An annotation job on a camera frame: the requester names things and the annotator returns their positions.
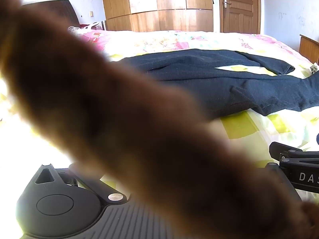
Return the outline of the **dark navy pants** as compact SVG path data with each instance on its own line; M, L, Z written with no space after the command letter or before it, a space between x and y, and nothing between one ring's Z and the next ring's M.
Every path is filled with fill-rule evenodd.
M208 115L220 118L252 109L267 116L318 106L318 73L291 76L285 61L230 50L180 50L120 61L199 97Z

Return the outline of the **wooden bedroom door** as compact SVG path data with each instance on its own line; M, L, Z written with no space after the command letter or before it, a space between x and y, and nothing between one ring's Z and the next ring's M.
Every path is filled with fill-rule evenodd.
M259 34L261 0L220 0L221 32Z

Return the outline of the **floral checkered bed sheet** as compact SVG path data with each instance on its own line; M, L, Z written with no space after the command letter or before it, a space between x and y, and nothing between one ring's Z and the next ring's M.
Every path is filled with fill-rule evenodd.
M298 78L309 77L314 67L297 51L267 35L204 31L76 30L75 33L98 51L104 52L111 61L146 53L201 49L241 51L280 59L294 67L292 75ZM268 147L273 141L305 151L318 150L317 107L302 112L282 110L265 117L247 110L215 120L210 125L233 143L243 146L259 167L271 161ZM20 118L8 96L5 82L1 82L1 155L2 162L17 163L26 171L22 184L14 189L15 199L38 166L52 164L65 168L71 163L64 153L42 139Z

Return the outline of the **wooden side cabinet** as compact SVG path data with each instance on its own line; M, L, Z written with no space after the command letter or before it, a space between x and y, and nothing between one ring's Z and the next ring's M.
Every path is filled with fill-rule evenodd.
M311 63L319 61L319 42L304 35L300 35L299 53Z

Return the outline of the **wooden wardrobe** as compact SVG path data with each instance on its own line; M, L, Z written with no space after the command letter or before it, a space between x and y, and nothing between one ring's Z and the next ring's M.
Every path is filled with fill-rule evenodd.
M103 0L110 31L213 31L213 0Z

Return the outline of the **dark wooden headboard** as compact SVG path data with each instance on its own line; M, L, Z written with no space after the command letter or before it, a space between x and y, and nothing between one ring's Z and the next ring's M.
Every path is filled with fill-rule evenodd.
M40 8L53 11L60 18L65 19L71 26L80 27L80 22L69 0L52 0L25 4L28 8Z

